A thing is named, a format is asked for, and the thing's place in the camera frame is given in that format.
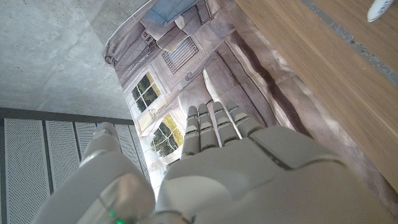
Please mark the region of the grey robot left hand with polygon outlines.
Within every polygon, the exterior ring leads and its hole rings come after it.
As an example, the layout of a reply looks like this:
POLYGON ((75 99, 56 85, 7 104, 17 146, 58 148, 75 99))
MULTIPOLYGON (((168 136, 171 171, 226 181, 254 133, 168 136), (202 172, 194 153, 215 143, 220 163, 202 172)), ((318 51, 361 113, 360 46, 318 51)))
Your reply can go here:
POLYGON ((339 155, 237 104, 188 109, 181 159, 155 193, 98 125, 78 169, 35 223, 394 223, 339 155))

